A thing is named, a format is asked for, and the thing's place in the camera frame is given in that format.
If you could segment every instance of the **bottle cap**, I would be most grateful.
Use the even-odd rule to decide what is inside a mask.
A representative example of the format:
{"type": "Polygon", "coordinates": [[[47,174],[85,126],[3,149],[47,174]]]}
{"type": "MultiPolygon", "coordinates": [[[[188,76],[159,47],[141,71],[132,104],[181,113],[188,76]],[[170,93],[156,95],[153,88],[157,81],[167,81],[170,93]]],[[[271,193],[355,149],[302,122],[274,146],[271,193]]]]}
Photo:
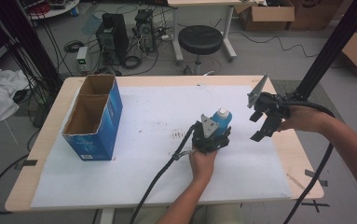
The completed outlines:
{"type": "Polygon", "coordinates": [[[221,119],[226,119],[228,117],[229,113],[230,112],[228,112],[228,110],[223,108],[223,107],[219,108],[218,111],[217,111],[217,114],[221,119]]]}

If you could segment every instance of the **gray floor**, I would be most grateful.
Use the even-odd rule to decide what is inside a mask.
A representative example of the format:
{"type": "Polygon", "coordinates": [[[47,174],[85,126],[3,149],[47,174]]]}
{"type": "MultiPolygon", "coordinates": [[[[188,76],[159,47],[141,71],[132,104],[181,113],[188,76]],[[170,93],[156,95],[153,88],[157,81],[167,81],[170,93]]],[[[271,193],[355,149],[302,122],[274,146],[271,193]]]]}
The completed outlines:
{"type": "MultiPolygon", "coordinates": [[[[87,42],[88,39],[94,39],[94,36],[89,36],[86,32],[89,29],[91,30],[92,27],[86,26],[86,24],[91,24],[89,21],[91,13],[100,8],[115,12],[115,9],[111,8],[117,7],[107,4],[93,6],[89,3],[83,3],[80,5],[80,15],[78,17],[64,14],[46,20],[61,51],[62,47],[71,40],[77,39],[87,42]]],[[[119,13],[133,9],[135,9],[134,6],[124,7],[120,9],[122,11],[119,11],[119,13]]],[[[204,10],[204,8],[195,8],[194,10],[199,11],[204,10]]],[[[207,19],[200,19],[200,21],[196,22],[188,19],[189,17],[181,16],[180,23],[184,25],[199,23],[215,25],[219,21],[219,18],[223,18],[223,16],[220,17],[217,13],[213,15],[211,18],[207,17],[207,19]]],[[[133,24],[132,17],[129,14],[127,17],[125,16],[125,20],[128,27],[130,27],[130,24],[133,24]]],[[[217,28],[220,30],[223,29],[223,22],[224,20],[217,25],[217,28]]],[[[203,68],[215,70],[217,75],[221,76],[262,75],[268,73],[272,79],[301,80],[315,58],[306,58],[300,48],[283,51],[277,39],[264,44],[256,44],[249,41],[242,34],[246,34],[257,41],[265,41],[273,36],[278,36],[281,38],[281,43],[286,49],[300,44],[308,55],[313,55],[321,50],[335,25],[336,22],[332,22],[326,30],[318,32],[243,32],[239,21],[233,19],[230,31],[240,32],[240,34],[230,34],[229,39],[239,57],[230,63],[226,58],[225,51],[220,50],[203,59],[203,68]]],[[[45,35],[42,26],[39,26],[37,31],[45,48],[50,53],[51,59],[56,61],[53,47],[45,35]]],[[[158,62],[152,70],[144,73],[144,75],[182,75],[181,67],[173,61],[171,43],[163,42],[158,49],[158,62]]],[[[93,61],[95,61],[97,53],[91,55],[93,61]]],[[[75,54],[68,54],[65,61],[70,70],[76,72],[75,57],[75,54]]],[[[151,53],[149,57],[156,57],[156,53],[151,53]]],[[[184,52],[184,58],[189,63],[195,59],[193,55],[186,52],[184,52]]],[[[140,73],[149,69],[153,62],[153,59],[144,59],[143,64],[139,68],[132,71],[120,68],[120,71],[124,75],[140,73]]],[[[344,64],[337,58],[333,66],[341,65],[344,64]]],[[[19,69],[9,55],[5,55],[0,59],[0,68],[13,71],[19,69]]],[[[66,73],[67,68],[62,66],[61,72],[66,73]]],[[[338,113],[357,132],[357,77],[347,68],[331,68],[321,80],[321,84],[333,101],[338,113]]],[[[0,122],[0,173],[14,160],[28,153],[27,143],[36,131],[37,129],[32,126],[31,121],[26,117],[12,116],[0,122]]],[[[318,166],[326,149],[327,141],[315,133],[298,132],[298,136],[309,156],[311,164],[314,167],[318,166]]],[[[0,181],[0,210],[4,208],[7,195],[10,193],[18,174],[18,170],[12,169],[0,181]]],[[[324,197],[316,200],[316,202],[327,203],[329,206],[320,206],[319,212],[316,211],[314,206],[300,206],[292,219],[292,223],[357,223],[357,184],[336,152],[332,154],[322,173],[321,179],[327,180],[329,185],[324,188],[324,197]]],[[[294,202],[245,203],[242,209],[246,223],[282,223],[293,204],[294,202]]],[[[130,218],[128,213],[128,210],[117,211],[118,220],[115,223],[127,223],[130,218]]],[[[95,210],[19,213],[0,215],[0,223],[90,224],[94,214],[95,210]]]]}

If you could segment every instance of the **table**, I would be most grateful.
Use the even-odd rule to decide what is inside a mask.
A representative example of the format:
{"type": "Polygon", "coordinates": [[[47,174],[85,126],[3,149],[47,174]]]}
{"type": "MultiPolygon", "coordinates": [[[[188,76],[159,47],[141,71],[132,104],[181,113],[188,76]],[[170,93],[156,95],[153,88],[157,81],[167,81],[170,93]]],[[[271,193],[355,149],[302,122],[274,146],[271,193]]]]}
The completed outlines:
{"type": "Polygon", "coordinates": [[[30,20],[36,21],[36,20],[41,20],[45,18],[50,18],[50,17],[55,17],[58,15],[61,15],[62,13],[65,13],[67,11],[71,11],[71,15],[77,16],[78,14],[78,9],[76,6],[79,4],[79,0],[67,0],[64,8],[62,9],[51,9],[49,12],[41,15],[41,14],[28,14],[30,20]]]}
{"type": "MultiPolygon", "coordinates": [[[[207,85],[246,85],[252,88],[263,76],[193,76],[193,77],[117,77],[119,86],[187,86],[200,83],[207,85]]],[[[48,118],[36,139],[27,160],[37,160],[35,166],[24,166],[7,199],[6,209],[12,212],[34,211],[31,202],[36,191],[40,175],[50,150],[56,140],[56,135],[62,125],[67,110],[78,87],[83,83],[83,77],[70,77],[64,81],[62,89],[51,108],[48,118]]],[[[275,93],[268,80],[264,91],[275,93]]],[[[303,147],[300,145],[295,131],[275,133],[272,137],[286,173],[288,184],[292,191],[292,199],[297,199],[311,178],[305,175],[305,170],[313,171],[303,147]]],[[[317,182],[307,198],[322,198],[323,189],[317,182]]],[[[113,208],[105,209],[103,218],[113,215],[113,208]]]]}
{"type": "Polygon", "coordinates": [[[230,41],[227,38],[230,22],[233,15],[234,5],[242,4],[241,0],[169,0],[169,6],[174,7],[173,11],[173,36],[172,36],[172,45],[175,52],[175,59],[178,63],[184,61],[182,56],[182,51],[178,43],[178,7],[189,7],[189,6],[228,6],[226,14],[226,23],[223,34],[224,37],[224,46],[227,49],[228,59],[232,61],[237,58],[237,54],[234,51],[233,47],[230,44],[230,41]]]}

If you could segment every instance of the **table leg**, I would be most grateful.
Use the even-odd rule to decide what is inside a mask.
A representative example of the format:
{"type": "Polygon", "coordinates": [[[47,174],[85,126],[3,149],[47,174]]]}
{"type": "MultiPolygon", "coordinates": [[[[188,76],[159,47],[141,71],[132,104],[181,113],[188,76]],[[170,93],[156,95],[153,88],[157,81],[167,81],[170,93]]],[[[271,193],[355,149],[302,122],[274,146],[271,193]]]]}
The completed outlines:
{"type": "Polygon", "coordinates": [[[175,7],[173,9],[173,35],[172,35],[172,46],[174,48],[175,52],[175,59],[178,63],[181,63],[184,61],[184,57],[182,56],[182,51],[181,47],[179,46],[178,42],[178,7],[175,7]]]}
{"type": "Polygon", "coordinates": [[[237,54],[234,51],[233,47],[230,44],[230,41],[227,38],[228,32],[230,30],[231,17],[233,16],[233,9],[234,9],[234,6],[228,6],[228,8],[227,8],[227,18],[226,18],[227,21],[225,23],[225,30],[223,32],[224,45],[227,48],[227,53],[228,53],[230,61],[233,61],[233,59],[237,58],[237,54]]]}
{"type": "Polygon", "coordinates": [[[114,221],[115,208],[104,208],[102,211],[102,217],[100,224],[112,224],[114,221]]]}

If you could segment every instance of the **stool leg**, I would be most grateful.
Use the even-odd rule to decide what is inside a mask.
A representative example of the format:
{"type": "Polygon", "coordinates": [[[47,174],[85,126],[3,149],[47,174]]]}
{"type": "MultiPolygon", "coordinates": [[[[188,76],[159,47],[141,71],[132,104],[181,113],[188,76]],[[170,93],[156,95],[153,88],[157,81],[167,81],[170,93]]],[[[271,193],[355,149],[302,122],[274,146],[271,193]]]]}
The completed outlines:
{"type": "Polygon", "coordinates": [[[196,59],[196,66],[195,66],[196,76],[200,75],[200,65],[201,65],[201,61],[200,61],[200,56],[198,55],[198,58],[196,59]]]}

